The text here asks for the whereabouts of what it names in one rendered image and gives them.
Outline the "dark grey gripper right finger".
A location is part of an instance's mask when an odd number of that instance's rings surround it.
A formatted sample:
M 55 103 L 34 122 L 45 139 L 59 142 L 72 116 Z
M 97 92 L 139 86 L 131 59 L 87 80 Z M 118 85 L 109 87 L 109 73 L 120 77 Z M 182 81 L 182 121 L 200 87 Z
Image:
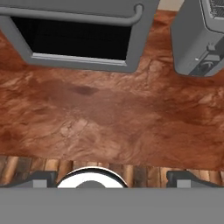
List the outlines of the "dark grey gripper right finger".
M 189 171 L 168 171 L 166 173 L 167 187 L 172 188 L 195 188 L 208 187 L 206 181 L 200 180 Z

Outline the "grey microwave oven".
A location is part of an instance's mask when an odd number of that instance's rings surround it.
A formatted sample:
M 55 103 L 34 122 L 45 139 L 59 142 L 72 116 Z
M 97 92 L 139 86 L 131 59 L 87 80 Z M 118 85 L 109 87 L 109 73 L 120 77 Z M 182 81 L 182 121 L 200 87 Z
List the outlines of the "grey microwave oven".
M 28 64 L 95 71 L 137 70 L 160 0 L 0 0 L 0 6 L 129 18 L 132 26 L 0 16 L 0 30 Z

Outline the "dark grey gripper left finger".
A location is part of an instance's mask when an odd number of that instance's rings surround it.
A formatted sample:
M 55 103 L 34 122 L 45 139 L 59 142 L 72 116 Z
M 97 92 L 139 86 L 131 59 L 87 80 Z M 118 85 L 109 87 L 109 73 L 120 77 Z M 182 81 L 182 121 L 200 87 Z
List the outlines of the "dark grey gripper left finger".
M 51 188 L 56 186 L 58 173 L 56 171 L 35 171 L 27 179 L 19 183 L 18 187 Z

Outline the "grey toaster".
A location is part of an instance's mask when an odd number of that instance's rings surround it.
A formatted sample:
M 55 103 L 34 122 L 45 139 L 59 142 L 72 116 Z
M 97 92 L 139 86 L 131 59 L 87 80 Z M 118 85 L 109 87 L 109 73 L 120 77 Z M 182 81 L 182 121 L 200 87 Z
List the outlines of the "grey toaster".
M 210 77 L 224 67 L 224 0 L 185 0 L 171 23 L 174 69 Z

